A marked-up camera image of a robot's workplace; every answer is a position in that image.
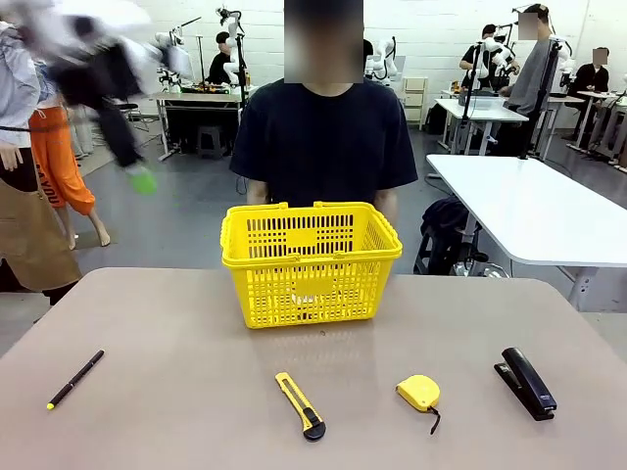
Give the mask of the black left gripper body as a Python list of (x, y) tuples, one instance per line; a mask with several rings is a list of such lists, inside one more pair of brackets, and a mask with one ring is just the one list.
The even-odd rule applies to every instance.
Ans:
[(116, 100), (125, 101), (140, 92), (121, 45), (99, 49), (79, 63), (55, 62), (53, 80), (70, 106), (84, 106), (95, 112), (102, 135), (120, 167), (143, 162), (128, 122), (115, 104)]

